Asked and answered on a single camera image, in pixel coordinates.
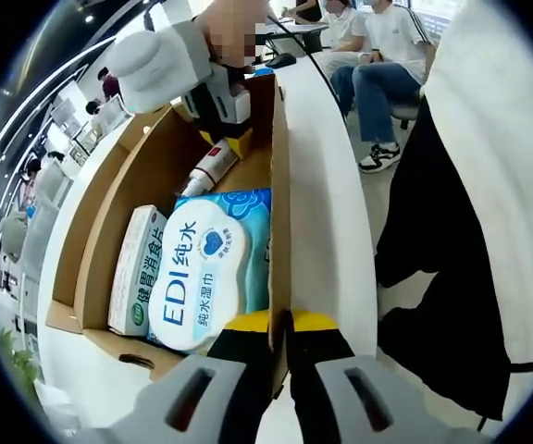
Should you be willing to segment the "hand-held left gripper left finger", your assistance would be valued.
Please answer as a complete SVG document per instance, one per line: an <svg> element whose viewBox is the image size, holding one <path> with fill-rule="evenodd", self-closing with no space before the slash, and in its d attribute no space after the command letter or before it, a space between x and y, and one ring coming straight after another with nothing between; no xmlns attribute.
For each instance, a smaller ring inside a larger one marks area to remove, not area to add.
<svg viewBox="0 0 533 444"><path fill-rule="evenodd" d="M129 414L81 432L81 442L255 442L276 367L268 324L266 311L234 318L207 355L186 357L144 388Z"/></svg>

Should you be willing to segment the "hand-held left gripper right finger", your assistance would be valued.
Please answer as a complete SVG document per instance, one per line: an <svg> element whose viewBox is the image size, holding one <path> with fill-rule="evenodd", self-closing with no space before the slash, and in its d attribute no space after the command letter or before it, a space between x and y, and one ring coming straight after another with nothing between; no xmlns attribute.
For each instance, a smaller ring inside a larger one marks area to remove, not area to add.
<svg viewBox="0 0 533 444"><path fill-rule="evenodd" d="M357 355L325 314L285 314L291 396L306 443L481 443L431 415L421 392L375 358Z"/></svg>

